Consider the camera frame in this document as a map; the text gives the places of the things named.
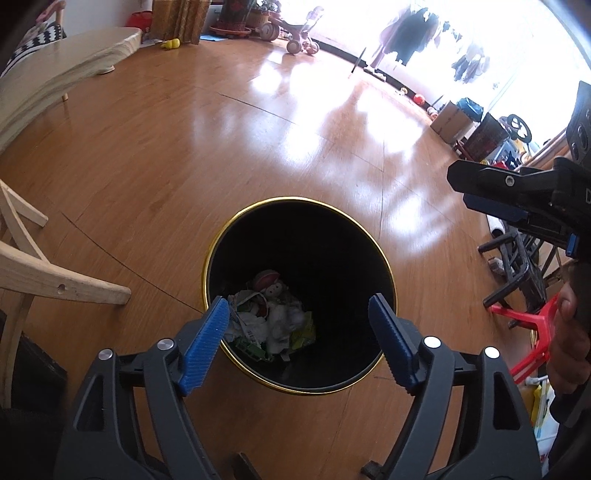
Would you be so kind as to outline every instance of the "paper roll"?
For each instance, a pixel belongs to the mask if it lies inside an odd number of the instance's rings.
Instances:
[[[493,238],[505,234],[505,225],[501,220],[490,215],[486,215],[486,219],[488,220],[488,226],[491,229],[491,235]]]

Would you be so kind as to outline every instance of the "black trash can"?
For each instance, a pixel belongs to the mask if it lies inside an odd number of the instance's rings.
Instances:
[[[316,342],[289,362],[255,361],[231,343],[222,349],[264,385],[292,394],[327,394],[367,375],[382,357],[368,301],[382,293],[396,312],[392,271],[375,240],[348,215],[299,197],[256,203],[236,214],[215,239],[204,266],[204,300],[227,297],[258,272],[276,270],[312,311]]]

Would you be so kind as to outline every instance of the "finger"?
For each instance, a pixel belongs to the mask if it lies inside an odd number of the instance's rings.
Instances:
[[[556,393],[562,394],[571,394],[577,389],[576,384],[572,384],[566,381],[554,368],[554,364],[552,360],[550,360],[546,366],[546,370],[548,372],[548,379],[550,380],[550,385],[555,390]]]
[[[574,317],[577,311],[577,296],[574,294],[573,287],[570,283],[565,283],[558,294],[558,310],[565,320],[570,320]]]
[[[591,364],[587,360],[576,360],[556,343],[550,345],[550,361],[562,378],[576,385],[584,384],[591,375]]]
[[[585,360],[591,348],[587,332],[577,322],[564,323],[560,313],[557,313],[556,317],[552,343],[560,346],[566,354],[575,360]]]

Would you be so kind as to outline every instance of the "wooden bench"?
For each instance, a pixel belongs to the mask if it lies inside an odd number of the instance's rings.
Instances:
[[[141,30],[105,28],[49,44],[0,78],[0,153],[43,110],[81,80],[139,48]]]

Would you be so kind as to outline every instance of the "red stool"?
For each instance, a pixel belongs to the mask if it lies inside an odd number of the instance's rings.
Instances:
[[[550,358],[550,341],[554,336],[554,315],[558,308],[558,294],[552,297],[542,307],[538,314],[521,313],[506,309],[500,305],[493,305],[491,312],[519,321],[519,326],[538,332],[538,339],[533,350],[516,366],[511,369],[515,383],[520,384],[533,371],[537,370]]]

